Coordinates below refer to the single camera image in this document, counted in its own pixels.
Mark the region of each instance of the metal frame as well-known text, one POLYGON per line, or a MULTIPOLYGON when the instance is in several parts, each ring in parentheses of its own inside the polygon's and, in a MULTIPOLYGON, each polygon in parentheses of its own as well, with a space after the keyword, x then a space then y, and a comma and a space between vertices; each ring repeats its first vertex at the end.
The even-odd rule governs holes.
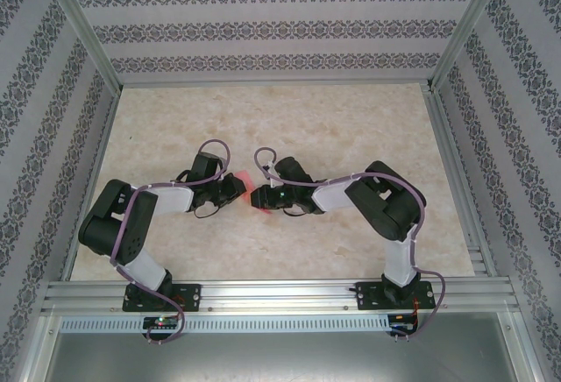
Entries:
POLYGON ((443 81, 446 78, 446 74, 450 70, 454 61, 458 57, 459 52, 462 50, 467 37, 472 32, 475 23, 479 19, 479 16, 485 9, 485 5, 489 0, 471 0, 465 9, 464 15, 458 22, 458 26, 452 33, 450 38, 450 43, 444 49, 444 53, 438 60, 435 72, 432 75, 431 89, 440 88, 443 81))
MULTIPOLYGON (((426 80, 341 80, 341 81, 197 81, 135 83, 126 88, 161 87, 217 87, 217 86, 279 86, 279 85, 357 85, 417 82, 421 86, 435 132, 444 170, 450 182, 452 196, 457 207, 460 224, 465 234, 475 277, 449 278, 442 313, 492 312, 496 313, 503 331, 504 341, 515 368, 516 377, 521 380, 543 381, 536 353, 519 309, 515 291, 508 277, 497 277, 491 252, 487 245, 481 224, 461 166, 460 157, 446 121, 442 103, 435 88, 444 82, 445 76, 458 56, 467 36, 484 10, 488 0, 472 0, 449 45, 437 64, 435 73, 426 80)), ((59 0, 69 20, 82 39, 104 80, 114 95, 120 96, 123 87, 110 64, 107 53, 97 39, 76 0, 59 0)), ((117 103, 110 113, 110 126, 103 136, 103 148, 94 167, 94 176, 87 189, 83 211, 86 214, 97 176, 101 169, 105 147, 109 141, 112 122, 117 111, 117 103)), ((78 243, 75 239, 65 265, 63 279, 68 280, 74 265, 78 243)), ((436 296, 440 294, 439 280, 430 279, 436 296)), ((277 281, 207 281, 202 284, 200 312, 188 316, 205 319, 221 319, 228 316, 372 316, 372 312, 358 311, 354 293, 348 289, 354 279, 341 280, 277 280, 277 281)), ((44 381, 53 355, 60 327, 68 317, 90 317, 107 319, 107 316, 142 316, 122 312, 124 282, 51 282, 46 290, 37 325, 32 334, 29 349, 19 373, 20 381, 44 381)), ((375 314, 399 313, 400 311, 376 311, 375 314)))
MULTIPOLYGON (((439 280, 429 280, 435 296, 440 295, 439 280)), ((252 316, 336 315, 344 319, 409 312, 359 311, 355 293, 349 291, 355 282, 355 279, 199 282, 202 284, 201 309, 188 314, 188 318, 204 317, 207 322, 212 322, 228 316, 251 319, 252 316)), ((496 313, 518 380, 543 380, 510 278, 462 277, 449 278, 446 282, 442 313, 496 313)), ((65 318, 88 317, 103 322, 111 317, 144 316, 121 310, 125 287, 121 281, 50 283, 20 380, 45 380, 56 337, 65 318)))

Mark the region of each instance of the enclosure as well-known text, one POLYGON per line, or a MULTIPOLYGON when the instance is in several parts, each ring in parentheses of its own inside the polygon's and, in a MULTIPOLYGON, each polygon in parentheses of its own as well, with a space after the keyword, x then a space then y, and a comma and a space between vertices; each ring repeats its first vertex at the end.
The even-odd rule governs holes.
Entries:
POLYGON ((561 0, 0 1, 2 380, 561 380, 561 0), (236 200, 153 224, 202 291, 175 347, 146 345, 77 232, 108 180, 169 181, 208 138, 256 186, 262 145, 417 185, 432 329, 394 343, 357 309, 384 255, 356 211, 236 200))

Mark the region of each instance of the wall panel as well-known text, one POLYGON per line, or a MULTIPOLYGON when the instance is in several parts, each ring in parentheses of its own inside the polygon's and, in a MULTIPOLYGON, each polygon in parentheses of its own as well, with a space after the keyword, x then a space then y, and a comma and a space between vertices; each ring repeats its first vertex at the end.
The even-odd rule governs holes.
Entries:
POLYGON ((490 0, 438 90, 547 380, 561 380, 560 6, 490 0))
POLYGON ((409 79, 470 0, 78 0, 125 84, 409 79))
POLYGON ((57 0, 0 5, 0 380, 61 276, 115 98, 57 0))

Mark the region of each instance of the marble floor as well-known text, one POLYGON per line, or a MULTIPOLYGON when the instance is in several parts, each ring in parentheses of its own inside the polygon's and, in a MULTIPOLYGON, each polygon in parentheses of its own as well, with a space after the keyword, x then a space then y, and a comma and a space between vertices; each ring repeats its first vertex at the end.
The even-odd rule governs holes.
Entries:
MULTIPOLYGON (((209 138, 228 143, 230 171, 246 170, 256 186, 266 182, 253 164, 262 145, 280 159, 294 156, 316 180, 386 162, 428 201, 417 264, 446 276, 473 275, 418 85, 126 89, 96 196, 113 178, 137 186, 170 181, 209 138)), ((356 209, 292 218, 241 199, 206 219, 155 217, 146 248, 174 279, 365 278, 384 268, 383 239, 356 209)), ((81 246, 72 279, 119 277, 107 258, 81 246)))

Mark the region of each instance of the robotic arm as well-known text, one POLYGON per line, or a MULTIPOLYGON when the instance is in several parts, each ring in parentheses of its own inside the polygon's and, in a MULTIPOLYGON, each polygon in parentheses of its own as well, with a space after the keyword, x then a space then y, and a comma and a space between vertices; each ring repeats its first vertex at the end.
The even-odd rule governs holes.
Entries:
MULTIPOLYGON (((181 299, 183 310, 196 307, 194 295, 183 293, 186 285, 175 285, 171 273, 159 265, 144 249, 150 222, 154 216, 168 213, 194 212, 206 203, 211 203, 217 212, 245 192, 244 183, 226 174, 222 179, 203 184, 222 170, 223 161, 217 156, 199 152, 190 170, 182 172, 173 183, 192 186, 150 187, 139 192, 131 206, 124 234, 115 257, 116 267, 134 281, 126 290, 125 311, 173 310, 163 298, 138 288, 136 283, 168 299, 181 299)), ((117 235, 123 224, 121 215, 126 211, 136 188, 121 180, 111 180, 103 189, 93 208, 89 211, 78 233, 80 243, 98 255, 111 257, 117 235)))
MULTIPOLYGON (((274 168, 281 180, 321 184, 314 182, 300 164, 292 157, 269 164, 268 172, 274 168)), ((366 173, 379 173, 404 182, 416 191, 423 205, 423 194, 404 180, 399 174, 381 161, 374 161, 366 173)), ((398 308, 408 304, 418 287, 420 273, 411 261, 412 235, 419 223, 421 211, 415 197, 402 185, 390 179, 362 177, 341 180, 323 186, 282 186, 264 185, 251 194, 252 206, 259 209, 299 208, 303 214, 323 214, 334 209, 357 208, 362 216, 386 242, 386 266, 382 275, 385 299, 376 303, 389 302, 398 308)))

